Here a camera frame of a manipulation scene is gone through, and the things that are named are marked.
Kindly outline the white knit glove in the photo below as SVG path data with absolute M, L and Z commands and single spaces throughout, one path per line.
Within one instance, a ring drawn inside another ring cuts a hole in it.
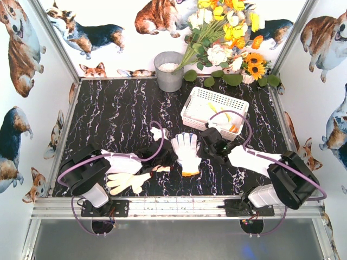
M 182 167 L 182 176 L 189 177 L 199 174 L 201 158 L 197 155 L 199 145 L 197 135 L 192 133 L 180 133 L 171 139 L 174 152 L 178 156 L 177 162 Z
M 216 120 L 214 121 L 215 124 L 217 124 L 218 128 L 231 132 L 231 133 L 238 133 L 239 128 L 235 123 L 228 122 L 228 120 Z

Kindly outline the white plastic storage basket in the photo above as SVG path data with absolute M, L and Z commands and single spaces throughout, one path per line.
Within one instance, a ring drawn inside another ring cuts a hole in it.
M 183 125 L 204 131 L 216 127 L 223 138 L 240 135 L 249 103 L 212 90 L 194 87 L 181 111 Z

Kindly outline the yellow dotted knit glove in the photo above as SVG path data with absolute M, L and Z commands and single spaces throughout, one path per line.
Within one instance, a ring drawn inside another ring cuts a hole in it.
M 200 122 L 208 122 L 213 115 L 223 110 L 224 107 L 213 102 L 199 103 L 188 110 L 187 117 Z M 212 122 L 216 120 L 228 120 L 228 122 L 232 122 L 232 116 L 230 113 L 223 112 L 215 116 Z

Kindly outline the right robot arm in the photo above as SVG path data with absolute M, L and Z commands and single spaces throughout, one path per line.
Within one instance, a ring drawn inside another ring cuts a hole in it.
M 199 157 L 244 168 L 271 181 L 246 192 L 246 202 L 255 208 L 282 204 L 297 210 L 320 190 L 318 179 L 295 152 L 270 154 L 249 149 L 227 141 L 216 128 L 201 132 L 200 138 Z

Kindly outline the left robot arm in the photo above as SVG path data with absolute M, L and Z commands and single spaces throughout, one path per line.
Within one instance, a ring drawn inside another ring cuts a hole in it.
M 162 138 L 134 153 L 114 153 L 90 144 L 61 164 L 57 182 L 68 187 L 73 196 L 83 197 L 100 208 L 109 200 L 100 184 L 104 177 L 112 196 L 128 187 L 140 194 L 153 173 L 171 170 L 177 159 L 171 142 Z

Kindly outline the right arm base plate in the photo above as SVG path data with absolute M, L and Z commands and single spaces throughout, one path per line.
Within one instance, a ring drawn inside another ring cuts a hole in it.
M 256 208 L 241 200 L 227 199 L 224 200 L 224 208 L 227 217 L 251 217 L 259 214 L 260 217 L 274 216 L 274 209 L 271 206 Z

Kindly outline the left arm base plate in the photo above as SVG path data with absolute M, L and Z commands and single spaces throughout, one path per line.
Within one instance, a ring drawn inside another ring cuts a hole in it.
M 88 200 L 82 204 L 82 217 L 127 217 L 129 211 L 129 200 L 111 199 L 100 208 L 96 208 Z

